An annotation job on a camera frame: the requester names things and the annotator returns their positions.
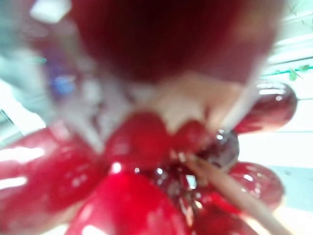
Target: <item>glossy surface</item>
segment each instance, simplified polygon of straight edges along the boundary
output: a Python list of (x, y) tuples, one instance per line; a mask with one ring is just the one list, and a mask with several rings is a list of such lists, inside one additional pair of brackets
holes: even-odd
[(171, 137), (154, 113), (135, 113), (110, 136), (104, 159), (126, 169), (156, 169), (169, 162)]
[(239, 141), (236, 133), (219, 130), (214, 141), (197, 156), (224, 169), (231, 168), (239, 156)]
[(0, 234), (34, 235), (71, 219), (102, 168), (61, 122), (0, 150)]
[(257, 235), (239, 217), (217, 208), (198, 214), (193, 229), (196, 235)]
[(124, 79), (157, 81), (193, 70), (240, 82), (270, 49), (283, 5), (281, 0), (72, 3), (70, 16), (89, 53)]
[(236, 181), (256, 198), (262, 200), (272, 210), (276, 209), (285, 193), (278, 176), (265, 166), (238, 162), (229, 172)]
[(67, 235), (187, 235), (172, 202), (139, 174), (109, 175), (73, 220)]
[(296, 111), (297, 97), (287, 84), (261, 81), (257, 88), (257, 102), (234, 128), (238, 134), (276, 130), (287, 124)]

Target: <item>red blurry object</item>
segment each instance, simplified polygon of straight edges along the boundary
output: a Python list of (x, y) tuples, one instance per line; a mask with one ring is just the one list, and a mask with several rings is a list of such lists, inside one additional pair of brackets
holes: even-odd
[(169, 162), (171, 137), (157, 114), (128, 117), (106, 142), (104, 159), (126, 169), (156, 169)]
[(196, 235), (258, 235), (236, 215), (217, 208), (198, 214), (193, 229)]
[(88, 52), (124, 79), (193, 70), (246, 82), (271, 47), (283, 2), (72, 0), (69, 16)]
[(287, 84), (260, 82), (257, 88), (260, 97), (234, 128), (237, 134), (276, 130), (287, 124), (296, 111), (297, 97)]
[(197, 152), (210, 141), (205, 126), (197, 120), (186, 122), (173, 136), (174, 149), (178, 152)]
[(0, 150), (0, 233), (33, 235), (71, 219), (105, 173), (62, 123)]
[(76, 215), (66, 235), (187, 235), (181, 214), (145, 177), (109, 175)]
[(284, 186), (278, 176), (265, 166), (238, 162), (231, 168), (229, 175), (272, 210), (278, 208), (282, 202)]

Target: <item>grape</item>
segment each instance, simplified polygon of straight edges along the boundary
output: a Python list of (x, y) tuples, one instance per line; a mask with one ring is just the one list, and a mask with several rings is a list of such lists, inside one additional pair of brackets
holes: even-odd
[(170, 161), (171, 136), (154, 113), (132, 114), (106, 142), (104, 159), (125, 169), (155, 169)]
[(272, 210), (281, 203), (285, 192), (284, 186), (278, 176), (265, 166), (238, 162), (229, 174)]
[(276, 130), (289, 122), (296, 111), (297, 97), (287, 84), (262, 81), (257, 88), (257, 102), (234, 128), (238, 134)]
[(71, 219), (106, 169), (55, 123), (0, 150), (0, 233), (33, 235)]
[(66, 235), (187, 235), (172, 202), (145, 177), (109, 175), (87, 200)]
[[(239, 162), (231, 168), (229, 175), (271, 210), (278, 208), (284, 195), (284, 186), (270, 169), (259, 164)], [(204, 208), (216, 206), (228, 213), (241, 213), (211, 185), (198, 187), (192, 194), (193, 200), (200, 202)]]
[(210, 139), (205, 126), (197, 120), (191, 120), (174, 134), (173, 145), (178, 152), (196, 152)]
[(195, 217), (193, 228), (196, 235), (257, 235), (239, 217), (213, 207)]
[(246, 82), (273, 42), (281, 0), (72, 0), (89, 53), (124, 79), (184, 71)]
[(230, 168), (239, 156), (239, 141), (234, 132), (219, 130), (215, 141), (206, 147), (197, 156), (219, 167)]

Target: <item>grape cluster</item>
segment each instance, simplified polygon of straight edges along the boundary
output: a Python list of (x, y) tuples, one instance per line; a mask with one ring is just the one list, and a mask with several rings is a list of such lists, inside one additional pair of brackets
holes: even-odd
[(282, 183), (264, 166), (237, 162), (236, 134), (246, 122), (278, 127), (287, 121), (285, 115), (263, 118), (268, 107), (291, 117), (295, 94), (287, 85), (272, 87), (282, 88), (277, 93), (281, 99), (273, 99), (273, 92), (260, 96), (257, 104), (263, 105), (256, 104), (235, 131), (220, 130), (215, 136), (195, 120), (170, 135), (156, 114), (140, 112), (115, 130), (103, 154), (95, 154), (61, 121), (24, 137), (0, 151), (1, 234), (36, 234), (75, 214), (67, 235), (256, 234), (240, 219), (244, 211), (209, 182), (203, 184), (171, 153), (196, 154), (276, 209), (284, 194)]

